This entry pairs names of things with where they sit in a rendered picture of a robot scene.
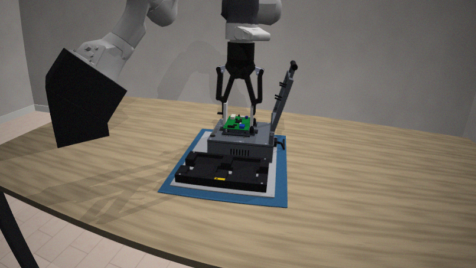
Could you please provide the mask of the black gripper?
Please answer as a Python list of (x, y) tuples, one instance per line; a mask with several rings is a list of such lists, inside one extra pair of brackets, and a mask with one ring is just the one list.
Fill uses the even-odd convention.
[[(230, 94), (235, 79), (244, 79), (249, 93), (250, 105), (250, 127), (253, 126), (253, 117), (256, 113), (256, 104), (262, 102), (262, 76), (264, 69), (258, 68), (254, 64), (255, 43), (231, 43), (227, 42), (227, 63), (225, 66), (218, 66), (216, 100), (222, 102), (223, 124), (227, 122), (228, 96)], [(223, 73), (225, 69), (229, 72), (230, 78), (224, 96), (222, 96)], [(253, 91), (250, 75), (255, 71), (257, 77), (257, 99)]]

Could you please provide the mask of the green circuit board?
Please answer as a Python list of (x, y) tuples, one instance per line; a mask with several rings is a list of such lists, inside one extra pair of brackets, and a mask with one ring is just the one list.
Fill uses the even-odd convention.
[(234, 129), (234, 130), (248, 130), (250, 127), (250, 117), (248, 116), (236, 116), (232, 114), (229, 116), (226, 124), (223, 129)]

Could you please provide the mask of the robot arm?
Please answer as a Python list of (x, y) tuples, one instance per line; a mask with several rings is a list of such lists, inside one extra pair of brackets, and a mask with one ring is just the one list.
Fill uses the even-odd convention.
[[(177, 2), (127, 0), (112, 32), (69, 52), (117, 83), (123, 66), (146, 33), (146, 16), (161, 27), (168, 26), (176, 19)], [(269, 41), (270, 34), (258, 24), (276, 23), (282, 15), (282, 4), (281, 0), (222, 0), (221, 15), (226, 20), (226, 39), (231, 43)]]

